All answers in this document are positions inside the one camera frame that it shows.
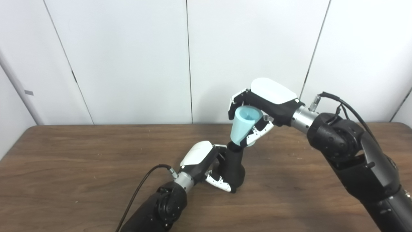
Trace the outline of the left white-black robot hand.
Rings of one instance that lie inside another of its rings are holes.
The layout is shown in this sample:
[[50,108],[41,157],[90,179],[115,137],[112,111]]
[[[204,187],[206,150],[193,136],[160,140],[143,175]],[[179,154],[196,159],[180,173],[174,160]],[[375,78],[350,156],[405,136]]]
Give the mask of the left white-black robot hand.
[[223,191],[232,192],[234,188],[224,181],[223,175],[209,168],[215,160],[224,161],[227,149],[223,144],[199,141],[194,144],[180,163],[177,178],[174,180],[188,193],[196,184],[207,182]]

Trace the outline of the right white-black robot hand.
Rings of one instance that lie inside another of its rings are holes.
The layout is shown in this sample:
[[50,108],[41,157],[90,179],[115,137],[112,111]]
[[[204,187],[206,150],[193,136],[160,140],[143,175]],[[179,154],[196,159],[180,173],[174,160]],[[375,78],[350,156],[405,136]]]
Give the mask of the right white-black robot hand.
[[239,147],[252,146],[274,126],[290,126],[294,113],[303,107],[297,94],[269,78],[257,78],[251,87],[231,97],[228,118],[233,121],[230,138]]

